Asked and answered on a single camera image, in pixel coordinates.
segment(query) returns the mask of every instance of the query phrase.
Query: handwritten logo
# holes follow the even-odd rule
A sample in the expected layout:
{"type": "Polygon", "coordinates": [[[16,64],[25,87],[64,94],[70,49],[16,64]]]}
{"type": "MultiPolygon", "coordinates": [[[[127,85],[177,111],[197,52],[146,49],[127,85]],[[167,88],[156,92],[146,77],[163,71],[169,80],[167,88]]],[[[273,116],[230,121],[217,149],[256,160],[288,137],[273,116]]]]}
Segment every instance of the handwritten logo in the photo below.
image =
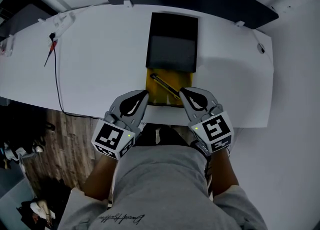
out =
{"type": "Polygon", "coordinates": [[[137,217],[133,217],[133,216],[128,216],[127,214],[122,215],[118,213],[116,215],[107,215],[107,216],[99,217],[98,219],[101,220],[101,223],[106,223],[106,221],[108,220],[113,220],[115,223],[118,222],[119,225],[124,220],[132,220],[134,224],[138,225],[140,220],[142,220],[144,216],[145,215],[143,214],[137,217]]]}

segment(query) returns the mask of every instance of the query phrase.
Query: wooden floor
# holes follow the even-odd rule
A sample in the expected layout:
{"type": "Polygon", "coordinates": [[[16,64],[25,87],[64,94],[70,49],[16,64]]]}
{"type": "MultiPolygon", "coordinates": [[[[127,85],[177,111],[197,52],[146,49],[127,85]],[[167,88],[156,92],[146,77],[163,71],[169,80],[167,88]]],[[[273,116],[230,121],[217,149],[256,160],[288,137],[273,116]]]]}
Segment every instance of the wooden floor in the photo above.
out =
{"type": "Polygon", "coordinates": [[[70,188],[81,189],[99,157],[91,144],[96,120],[48,110],[47,121],[55,125],[55,131],[46,131],[43,153],[23,159],[27,178],[36,194],[45,177],[63,179],[70,188]]]}

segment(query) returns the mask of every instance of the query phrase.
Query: cable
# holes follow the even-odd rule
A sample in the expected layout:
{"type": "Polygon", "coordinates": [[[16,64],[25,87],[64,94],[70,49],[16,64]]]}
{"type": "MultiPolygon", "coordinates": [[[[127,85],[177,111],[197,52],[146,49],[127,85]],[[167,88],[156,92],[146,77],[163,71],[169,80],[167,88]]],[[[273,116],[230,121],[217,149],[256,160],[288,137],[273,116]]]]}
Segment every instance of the cable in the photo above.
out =
{"type": "MultiPolygon", "coordinates": [[[[52,41],[52,44],[54,44],[54,37],[55,37],[55,34],[54,33],[51,33],[49,38],[51,39],[52,41]]],[[[58,86],[58,79],[57,79],[57,55],[56,55],[56,47],[54,46],[53,47],[53,52],[54,52],[54,76],[55,76],[55,85],[56,85],[56,92],[58,93],[58,100],[59,100],[59,106],[60,106],[60,109],[61,111],[67,115],[67,116],[73,116],[73,117],[80,117],[80,118],[92,118],[92,119],[100,119],[100,118],[97,118],[97,117],[92,117],[92,116],[76,116],[76,115],[71,115],[71,114],[68,114],[66,113],[63,108],[62,108],[62,105],[61,105],[61,101],[60,101],[60,93],[59,93],[59,86],[58,86]]]]}

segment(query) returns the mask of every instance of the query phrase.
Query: table surface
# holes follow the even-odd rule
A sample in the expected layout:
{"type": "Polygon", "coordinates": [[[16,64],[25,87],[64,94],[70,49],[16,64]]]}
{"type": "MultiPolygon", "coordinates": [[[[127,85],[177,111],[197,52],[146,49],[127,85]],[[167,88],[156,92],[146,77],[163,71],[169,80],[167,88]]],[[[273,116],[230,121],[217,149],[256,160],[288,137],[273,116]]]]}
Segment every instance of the table surface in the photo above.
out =
{"type": "MultiPolygon", "coordinates": [[[[187,9],[98,5],[73,11],[74,24],[56,47],[59,88],[66,112],[103,117],[116,97],[146,87],[152,12],[199,18],[197,69],[192,85],[209,90],[234,127],[266,127],[273,88],[271,38],[259,31],[187,9]],[[259,53],[258,42],[265,54],[259,53]]],[[[55,62],[48,55],[53,18],[15,36],[11,57],[0,56],[0,96],[60,110],[55,62]]],[[[187,125],[183,108],[148,106],[144,122],[187,125]]]]}

